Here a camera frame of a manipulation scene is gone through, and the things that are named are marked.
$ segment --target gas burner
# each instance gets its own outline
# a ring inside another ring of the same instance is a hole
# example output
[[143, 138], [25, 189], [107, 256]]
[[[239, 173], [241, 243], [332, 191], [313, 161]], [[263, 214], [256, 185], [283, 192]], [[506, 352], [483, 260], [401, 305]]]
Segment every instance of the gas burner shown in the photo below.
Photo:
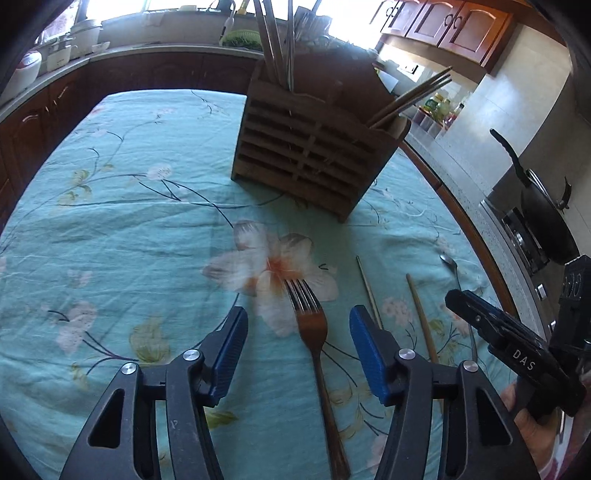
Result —
[[502, 222], [528, 274], [532, 276], [538, 273], [548, 264], [548, 256], [540, 248], [534, 234], [527, 228], [521, 212], [513, 208], [503, 217]]

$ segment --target bowl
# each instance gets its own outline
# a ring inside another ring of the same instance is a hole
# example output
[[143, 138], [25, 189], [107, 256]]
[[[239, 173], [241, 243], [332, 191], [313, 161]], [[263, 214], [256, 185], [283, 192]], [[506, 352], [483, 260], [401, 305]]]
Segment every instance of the bowl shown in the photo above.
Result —
[[110, 44], [111, 44], [110, 41], [104, 41], [103, 43], [97, 43], [96, 45], [92, 46], [92, 53], [103, 53], [104, 51], [106, 51], [107, 48], [109, 48]]

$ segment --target pan handle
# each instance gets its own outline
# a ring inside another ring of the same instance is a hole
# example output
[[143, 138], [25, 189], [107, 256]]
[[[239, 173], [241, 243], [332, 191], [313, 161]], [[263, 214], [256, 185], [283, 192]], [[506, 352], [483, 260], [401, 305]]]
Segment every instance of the pan handle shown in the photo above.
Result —
[[519, 157], [517, 156], [517, 153], [515, 153], [515, 150], [513, 150], [513, 147], [509, 144], [509, 142], [505, 139], [505, 137], [503, 137], [494, 128], [491, 128], [491, 135], [494, 137], [494, 139], [497, 142], [499, 142], [503, 146], [503, 148], [505, 150], [507, 150], [507, 153], [509, 154], [509, 156], [511, 157], [511, 160], [513, 161], [513, 166], [515, 167], [515, 173], [517, 173], [517, 177], [521, 180], [521, 183], [524, 186], [529, 187], [531, 185], [531, 180], [526, 175], [525, 170], [521, 166], [521, 163], [519, 163]]
[[557, 204], [556, 204], [556, 208], [558, 210], [564, 210], [564, 209], [569, 209], [569, 200], [570, 200], [570, 195], [573, 193], [573, 186], [569, 183], [569, 181], [566, 179], [566, 177], [564, 178], [564, 193], [562, 195], [562, 200], [560, 200]]

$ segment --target flower print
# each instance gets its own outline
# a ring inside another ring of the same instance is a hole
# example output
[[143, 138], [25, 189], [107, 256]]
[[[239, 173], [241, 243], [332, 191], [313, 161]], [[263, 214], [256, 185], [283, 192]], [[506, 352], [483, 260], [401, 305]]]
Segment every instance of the flower print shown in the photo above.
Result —
[[394, 200], [394, 195], [392, 195], [392, 193], [387, 188], [380, 191], [382, 192], [382, 195], [384, 195], [388, 200]]
[[460, 332], [463, 337], [470, 334], [470, 324], [467, 321], [453, 313], [443, 303], [440, 305], [440, 308], [452, 318], [453, 326], [457, 328], [458, 332]]
[[96, 319], [96, 307], [87, 301], [77, 302], [68, 312], [67, 323], [60, 326], [57, 344], [70, 355], [82, 343], [83, 336]]
[[99, 103], [97, 106], [95, 106], [88, 115], [86, 115], [87, 118], [92, 118], [96, 115], [98, 115], [101, 112], [106, 111], [108, 108], [106, 105], [103, 105], [101, 103]]
[[440, 235], [439, 238], [435, 240], [435, 245], [439, 253], [446, 254], [451, 257], [456, 254], [456, 250], [450, 245], [444, 236]]
[[68, 270], [70, 285], [74, 288], [83, 288], [88, 285], [92, 278], [91, 271]]
[[382, 455], [386, 448], [386, 441], [388, 440], [387, 435], [379, 434], [371, 446], [371, 457], [368, 460], [368, 468], [371, 470], [372, 475], [378, 472], [379, 463], [382, 461]]
[[106, 129], [101, 128], [99, 130], [95, 130], [94, 132], [92, 132], [90, 134], [90, 136], [94, 137], [94, 138], [100, 138], [100, 137], [104, 137], [107, 133], [108, 133], [108, 131]]
[[297, 332], [284, 280], [304, 279], [319, 301], [339, 296], [335, 279], [312, 261], [312, 240], [298, 233], [279, 237], [261, 223], [234, 226], [235, 251], [212, 258], [203, 275], [222, 288], [255, 297], [255, 313], [277, 336]]
[[174, 113], [176, 111], [177, 111], [176, 108], [168, 107], [168, 108], [161, 108], [159, 110], [156, 110], [154, 113], [156, 115], [160, 116], [160, 115], [169, 115], [170, 113]]
[[406, 327], [413, 321], [413, 313], [403, 300], [394, 300], [392, 297], [385, 299], [382, 304], [382, 312], [386, 317], [396, 318], [396, 324], [401, 327]]
[[153, 165], [148, 169], [148, 180], [164, 180], [173, 174], [173, 168], [165, 163]]

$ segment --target human hand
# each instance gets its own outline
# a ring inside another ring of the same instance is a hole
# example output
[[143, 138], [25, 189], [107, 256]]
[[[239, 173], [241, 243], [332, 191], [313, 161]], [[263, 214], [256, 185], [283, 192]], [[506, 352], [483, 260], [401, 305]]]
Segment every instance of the human hand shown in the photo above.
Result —
[[[503, 390], [501, 400], [505, 404], [505, 407], [507, 407], [507, 410], [511, 411], [513, 409], [515, 405], [515, 383], [512, 383]], [[552, 413], [545, 425], [540, 425], [536, 422], [530, 415], [530, 412], [525, 408], [515, 417], [515, 425], [517, 425], [538, 471], [548, 465], [552, 458], [554, 441], [556, 440], [557, 422], [558, 416], [556, 415], [556, 411]]]

